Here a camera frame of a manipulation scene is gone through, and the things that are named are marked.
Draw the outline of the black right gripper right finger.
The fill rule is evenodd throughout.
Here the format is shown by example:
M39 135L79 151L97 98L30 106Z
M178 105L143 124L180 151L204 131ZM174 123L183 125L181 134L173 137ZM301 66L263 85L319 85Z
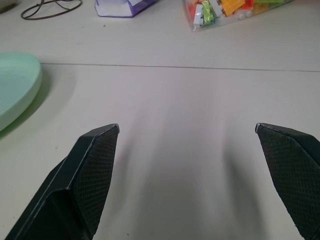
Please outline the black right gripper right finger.
M320 142L268 123L255 127L273 185L299 234L320 238Z

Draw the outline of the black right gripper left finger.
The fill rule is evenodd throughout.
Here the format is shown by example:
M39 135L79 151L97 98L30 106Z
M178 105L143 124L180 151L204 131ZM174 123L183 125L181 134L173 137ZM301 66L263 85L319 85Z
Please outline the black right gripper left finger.
M113 123L80 136L49 172L6 239L93 239L111 185L119 132Z

